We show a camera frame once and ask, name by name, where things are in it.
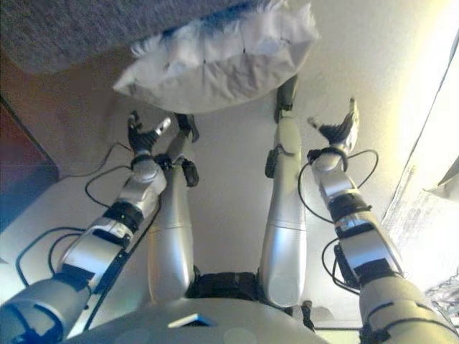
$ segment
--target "floor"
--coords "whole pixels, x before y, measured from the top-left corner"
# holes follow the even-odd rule
[[[429,113],[458,30],[458,1],[312,1],[321,40],[300,73],[294,113],[301,129],[303,154],[325,141],[306,119],[338,122],[351,96],[357,99],[361,130],[356,151],[374,148],[380,165],[362,188],[367,203],[382,219],[402,175],[410,151]],[[167,114],[114,93],[110,86],[130,62],[125,51],[106,54],[50,77],[25,75],[2,57],[1,90],[24,124],[55,159],[62,175],[94,169],[111,142],[126,143],[126,118],[137,109],[146,125]],[[201,138],[194,145],[200,184],[190,190],[195,263],[203,272],[255,271],[270,203],[271,181],[264,165],[272,145],[274,94],[247,104],[197,117]],[[156,146],[164,151],[172,128]],[[116,151],[107,168],[127,163]],[[352,161],[349,173],[358,182],[368,174],[371,156]],[[95,186],[109,201],[126,175],[115,173]],[[3,234],[1,257],[14,261],[16,252],[51,226],[87,226],[103,211],[83,193],[85,179],[54,185]],[[305,176],[311,207],[326,214],[311,175]],[[308,214],[308,280],[305,297],[316,306],[317,325],[360,326],[358,300],[337,289],[320,264],[323,246],[334,238],[333,228]],[[46,276],[42,248],[24,262],[33,278]],[[100,317],[106,321],[148,300],[146,247],[132,258]],[[330,264],[331,255],[327,257]],[[11,265],[1,300],[13,295],[19,280]],[[126,297],[126,290],[131,293]]]

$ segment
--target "black strap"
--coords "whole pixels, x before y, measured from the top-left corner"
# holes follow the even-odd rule
[[[344,150],[339,149],[337,147],[327,147],[324,149],[313,149],[308,152],[308,161],[310,164],[312,164],[315,160],[318,159],[319,156],[321,156],[324,153],[334,153],[338,154],[341,156],[341,160],[343,161],[343,170],[344,172],[347,171],[347,166],[348,166],[348,160],[347,160],[347,154],[344,152]]]

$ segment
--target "cable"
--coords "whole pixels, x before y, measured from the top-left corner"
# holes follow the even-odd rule
[[[89,192],[89,187],[90,187],[90,185],[91,185],[94,181],[96,181],[96,180],[98,180],[99,178],[101,178],[101,177],[103,177],[103,176],[105,176],[105,175],[107,175],[107,174],[109,174],[109,173],[112,173],[112,172],[114,172],[114,171],[116,171],[116,170],[118,170],[118,169],[120,169],[120,168],[127,168],[128,170],[131,169],[129,166],[126,166],[126,165],[119,165],[119,166],[113,167],[113,168],[111,168],[111,169],[109,169],[109,170],[106,170],[106,171],[104,171],[104,172],[102,172],[102,173],[99,173],[98,175],[96,175],[95,177],[91,178],[91,179],[86,183],[86,185],[85,185],[85,193],[86,193],[86,196],[89,197],[91,201],[93,201],[93,202],[95,202],[95,203],[97,203],[97,204],[99,204],[99,205],[101,205],[101,206],[104,206],[105,208],[109,208],[110,206],[109,206],[108,204],[105,204],[105,203],[103,203],[103,202],[101,202],[101,201],[95,199],[95,198],[93,197],[93,195],[90,194],[90,192]]]
[[[105,297],[107,296],[108,292],[110,291],[112,286],[115,284],[116,280],[118,279],[118,276],[120,275],[121,271],[123,270],[124,264],[133,255],[133,253],[137,249],[138,245],[141,243],[142,239],[145,237],[146,233],[148,232],[150,226],[155,222],[156,217],[158,216],[160,210],[161,210],[161,198],[158,198],[158,209],[156,210],[156,213],[153,215],[153,218],[151,219],[150,223],[147,225],[147,227],[143,231],[142,235],[138,238],[137,242],[132,246],[132,249],[129,251],[128,255],[126,256],[126,260],[124,261],[123,266],[118,270],[116,275],[112,278],[112,280],[110,281],[110,284],[103,290],[102,294],[99,297],[99,300],[97,301],[97,303],[94,306],[93,311],[91,312],[89,318],[86,321],[86,324],[85,324],[85,327],[83,328],[83,331],[89,330],[89,327],[91,326],[91,323],[93,322],[95,315],[97,314],[100,306],[102,305],[103,300],[105,299]]]
[[[376,150],[374,149],[366,149],[366,150],[363,150],[362,152],[358,152],[358,153],[355,153],[351,156],[348,157],[348,159],[352,159],[352,158],[355,158],[357,156],[360,156],[361,154],[364,154],[364,153],[373,153],[374,156],[375,156],[375,161],[374,161],[374,165],[373,165],[373,168],[372,170],[370,171],[370,173],[368,174],[368,176],[366,176],[366,178],[357,186],[357,188],[361,188],[372,176],[373,176],[373,173],[375,172],[375,170],[377,169],[378,167],[378,164],[379,164],[379,154]],[[300,174],[298,176],[298,182],[297,182],[297,190],[298,190],[298,195],[300,196],[300,200],[301,200],[301,203],[305,206],[305,208],[307,210],[309,210],[309,212],[314,215],[315,217],[321,219],[321,220],[324,220],[325,222],[328,222],[329,224],[333,224],[333,221],[330,220],[330,219],[327,219],[326,217],[323,217],[319,214],[317,214],[313,209],[311,209],[308,204],[306,203],[306,201],[304,200],[303,198],[303,194],[301,193],[301,179],[303,177],[303,172],[304,170],[306,169],[306,167],[310,166],[311,163],[306,163],[300,170]]]
[[[39,242],[41,239],[43,239],[45,236],[47,236],[48,234],[50,233],[53,233],[55,231],[78,231],[78,232],[81,232],[83,233],[85,230],[84,229],[81,229],[81,228],[76,228],[76,227],[56,227],[56,228],[53,228],[53,229],[48,229],[47,231],[41,233],[37,238],[35,238],[30,244],[28,244],[26,246],[25,249],[23,249],[19,255],[17,256],[16,258],[16,271],[17,271],[17,274],[19,275],[19,278],[21,279],[22,283],[24,284],[25,287],[28,287],[29,286],[29,283],[26,279],[26,277],[24,276],[24,273],[22,272],[22,268],[21,268],[21,259],[22,257],[37,243]]]
[[[89,176],[93,175],[94,173],[97,173],[98,171],[100,171],[103,168],[103,166],[105,166],[105,164],[107,163],[108,158],[110,157],[110,154],[112,153],[113,149],[115,149],[115,147],[117,145],[122,147],[122,148],[124,148],[124,149],[126,149],[127,151],[132,152],[132,150],[128,146],[123,145],[121,142],[115,142],[108,149],[108,152],[105,154],[105,157],[102,159],[102,162],[100,163],[99,167],[97,167],[93,172],[84,173],[84,174],[76,174],[76,175],[69,174],[69,175],[67,175],[65,177],[62,177],[59,181],[63,181],[64,179],[67,179],[67,178],[89,177]]]
[[[325,264],[325,252],[326,250],[334,243],[334,242],[337,242],[339,240],[339,238],[335,238],[333,240],[331,240],[327,245],[325,245],[325,247],[323,248],[322,250],[322,255],[321,255],[321,261],[322,261],[322,266],[323,268],[325,269],[325,271],[327,272],[327,274],[331,277],[331,279],[333,280],[333,283],[335,285],[337,285],[338,287],[340,287],[341,289],[344,289],[348,292],[351,292],[352,294],[355,294],[355,295],[360,295],[358,292],[356,292],[355,290],[352,290],[350,288],[350,286],[348,286],[345,282],[341,281],[340,279],[337,279],[336,276],[335,276],[335,272],[336,272],[336,259],[333,263],[333,270],[330,271],[328,269],[328,267],[326,266]]]
[[[356,156],[360,156],[361,154],[364,154],[364,153],[373,153],[374,154],[374,165],[373,165],[373,168],[370,171],[370,173],[368,173],[368,176],[366,176],[366,178],[357,186],[357,188],[361,188],[373,176],[373,173],[375,172],[375,170],[377,169],[378,164],[379,164],[379,154],[374,149],[366,149],[366,150],[363,150],[362,152],[355,153],[355,154],[349,156],[348,159],[355,158]]]
[[[52,253],[54,252],[57,244],[59,244],[62,240],[68,238],[68,237],[79,237],[81,234],[79,233],[69,233],[69,234],[64,234],[61,237],[57,238],[57,240],[52,244],[52,246],[49,248],[48,251],[48,267],[49,270],[51,271],[52,274],[55,274],[55,269],[52,267]]]

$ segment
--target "gray fabric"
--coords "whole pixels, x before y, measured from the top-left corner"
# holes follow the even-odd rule
[[[1,0],[1,47],[51,73],[247,0]]]

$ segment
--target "robot forearm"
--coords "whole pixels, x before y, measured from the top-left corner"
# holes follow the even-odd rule
[[[350,115],[342,125],[321,130],[331,147],[313,152],[310,158],[339,238],[335,255],[341,273],[348,285],[360,289],[362,342],[459,343],[455,329],[404,279],[396,246],[346,174],[347,154],[355,144],[349,136],[353,129],[356,133],[357,113],[351,101]],[[347,135],[336,139],[346,131]]]

